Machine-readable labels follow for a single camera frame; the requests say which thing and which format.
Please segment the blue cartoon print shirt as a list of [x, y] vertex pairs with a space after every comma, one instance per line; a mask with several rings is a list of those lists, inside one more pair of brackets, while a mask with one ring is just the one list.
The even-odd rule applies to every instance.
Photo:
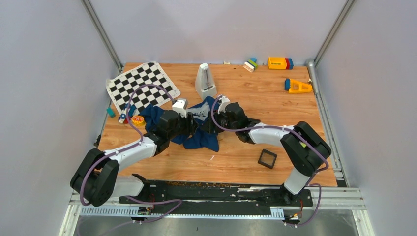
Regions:
[[[210, 111], [212, 105], [214, 105], [214, 101], [215, 99], [213, 97], [206, 97], [201, 103], [188, 108], [187, 111], [193, 114], [193, 117], [199, 127], [193, 135], [178, 135], [172, 139], [172, 142], [183, 145], [185, 149], [208, 148], [212, 151], [218, 152], [219, 142], [217, 134], [210, 134], [201, 129], [203, 123], [211, 117]], [[142, 116], [146, 123], [146, 131], [150, 131], [153, 126], [157, 124], [164, 111], [164, 109], [158, 106], [147, 105], [142, 111], [139, 112], [139, 116]]]

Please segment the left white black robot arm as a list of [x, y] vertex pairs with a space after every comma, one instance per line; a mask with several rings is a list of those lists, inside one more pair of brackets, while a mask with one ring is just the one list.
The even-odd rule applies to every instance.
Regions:
[[182, 117], [174, 110], [166, 110], [157, 125], [142, 139], [107, 151], [96, 147], [89, 150], [69, 185], [80, 194], [86, 206], [99, 207], [111, 197], [125, 195], [145, 203], [150, 199], [150, 189], [139, 177], [120, 177], [119, 172], [143, 159], [159, 155], [173, 138], [194, 134], [197, 127], [191, 112]]

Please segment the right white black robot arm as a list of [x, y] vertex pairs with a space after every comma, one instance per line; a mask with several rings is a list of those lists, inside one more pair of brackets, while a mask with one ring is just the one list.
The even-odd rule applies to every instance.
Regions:
[[238, 103], [230, 103], [220, 111], [213, 110], [202, 124], [208, 133], [234, 132], [244, 143], [283, 147], [294, 168], [281, 186], [281, 199], [287, 205], [300, 200], [300, 192], [317, 172], [328, 167], [330, 146], [305, 121], [296, 125], [275, 126], [249, 118]]

